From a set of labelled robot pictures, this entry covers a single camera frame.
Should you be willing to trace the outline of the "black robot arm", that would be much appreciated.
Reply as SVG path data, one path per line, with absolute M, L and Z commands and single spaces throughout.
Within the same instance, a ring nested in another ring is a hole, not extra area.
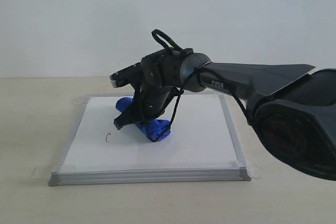
M 131 105 L 116 128 L 148 124 L 184 91 L 212 89 L 232 96 L 264 148 L 312 177 L 335 180 L 335 70 L 307 64 L 215 63 L 191 48 L 166 48 L 110 76 L 131 85 Z

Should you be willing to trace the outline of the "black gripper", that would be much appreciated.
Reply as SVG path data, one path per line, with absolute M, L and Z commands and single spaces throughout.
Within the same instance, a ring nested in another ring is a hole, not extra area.
M 147 123 L 158 118 L 165 111 L 170 92 L 170 86 L 157 89 L 147 84 L 137 85 L 131 107 L 113 120 L 116 129 L 121 130 L 126 125 Z

